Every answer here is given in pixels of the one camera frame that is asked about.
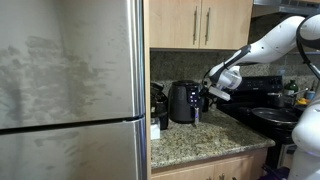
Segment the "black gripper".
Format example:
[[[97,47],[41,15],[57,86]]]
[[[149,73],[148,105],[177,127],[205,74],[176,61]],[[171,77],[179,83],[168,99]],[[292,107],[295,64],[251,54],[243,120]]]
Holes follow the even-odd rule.
[[[200,90],[200,98],[203,112],[208,112],[209,108],[217,102],[217,97],[209,92],[208,87],[203,87]]]

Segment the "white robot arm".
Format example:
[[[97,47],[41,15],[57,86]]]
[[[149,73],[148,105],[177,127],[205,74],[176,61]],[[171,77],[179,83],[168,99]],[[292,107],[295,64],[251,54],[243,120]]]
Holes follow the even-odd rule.
[[[320,14],[308,17],[291,16],[270,30],[260,40],[241,47],[228,60],[208,71],[211,85],[208,92],[226,101],[230,95],[223,88],[236,89],[242,82],[239,69],[242,64],[265,64],[276,61],[297,48],[303,63],[316,77],[319,69],[309,60],[303,47],[320,49]]]

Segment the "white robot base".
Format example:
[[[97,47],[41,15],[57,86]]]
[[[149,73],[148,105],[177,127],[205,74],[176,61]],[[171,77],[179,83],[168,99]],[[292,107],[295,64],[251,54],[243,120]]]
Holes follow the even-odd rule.
[[[320,180],[320,102],[311,102],[292,131],[297,145],[288,180]]]

